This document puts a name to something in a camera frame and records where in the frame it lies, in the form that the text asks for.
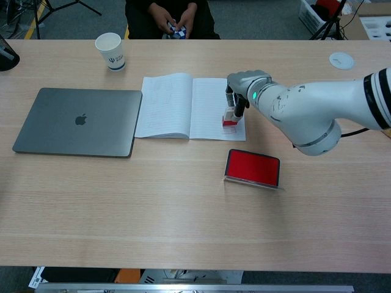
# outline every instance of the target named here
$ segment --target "laptop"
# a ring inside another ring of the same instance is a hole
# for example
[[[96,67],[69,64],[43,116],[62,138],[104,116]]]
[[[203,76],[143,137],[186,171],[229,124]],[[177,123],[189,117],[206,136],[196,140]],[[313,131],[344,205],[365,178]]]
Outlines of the laptop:
[[[129,157],[141,99],[134,90],[41,89],[12,150]]]

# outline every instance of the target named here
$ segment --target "open notebook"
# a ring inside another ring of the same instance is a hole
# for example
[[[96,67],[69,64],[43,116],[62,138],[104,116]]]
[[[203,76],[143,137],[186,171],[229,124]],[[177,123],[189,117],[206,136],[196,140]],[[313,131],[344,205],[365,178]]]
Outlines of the open notebook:
[[[144,78],[136,137],[246,140],[244,117],[223,128],[227,107],[224,78],[175,73]]]

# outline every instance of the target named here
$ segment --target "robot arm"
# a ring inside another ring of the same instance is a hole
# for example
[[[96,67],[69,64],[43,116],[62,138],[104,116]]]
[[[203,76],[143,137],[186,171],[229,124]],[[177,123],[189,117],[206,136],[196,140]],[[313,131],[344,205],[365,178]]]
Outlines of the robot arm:
[[[311,82],[286,88],[267,73],[247,71],[227,78],[227,101],[235,108],[226,120],[238,121],[251,104],[278,127],[302,153],[317,156],[333,149],[341,137],[336,118],[346,118],[368,128],[391,127],[391,68],[363,79]]]

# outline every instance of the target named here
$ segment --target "light wood tabletop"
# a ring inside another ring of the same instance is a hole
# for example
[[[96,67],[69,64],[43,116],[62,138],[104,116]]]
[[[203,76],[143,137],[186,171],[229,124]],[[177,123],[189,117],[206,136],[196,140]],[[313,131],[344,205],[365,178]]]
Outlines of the light wood tabletop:
[[[127,40],[119,73],[92,40],[9,43],[21,61],[0,73],[0,265],[391,273],[381,132],[308,157],[249,109],[246,142],[136,139],[129,159],[12,151],[42,87],[139,90],[144,76],[256,69],[285,85],[362,78],[391,67],[389,42]],[[356,66],[332,67],[336,51]],[[231,148],[278,157],[285,191],[223,182]]]

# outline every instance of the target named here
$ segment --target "floor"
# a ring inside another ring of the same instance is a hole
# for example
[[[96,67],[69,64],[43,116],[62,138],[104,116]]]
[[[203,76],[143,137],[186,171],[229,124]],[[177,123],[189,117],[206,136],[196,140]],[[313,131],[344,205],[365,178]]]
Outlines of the floor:
[[[373,0],[372,2],[390,2]],[[51,0],[54,7],[68,0]],[[60,10],[47,18],[41,26],[43,39],[95,39],[111,31],[124,36],[125,0],[84,0],[101,11],[98,16],[80,4]],[[299,0],[210,0],[216,22],[216,32],[224,39],[280,39],[307,40],[310,32],[298,19]],[[244,17],[238,17],[243,11]],[[24,38],[32,14],[23,15],[18,38]],[[4,27],[0,23],[0,33]],[[27,289],[33,270],[31,267],[0,267],[0,293]],[[245,272],[243,283],[252,284],[351,284],[356,292],[390,292],[391,275],[372,273],[306,273],[306,272]]]

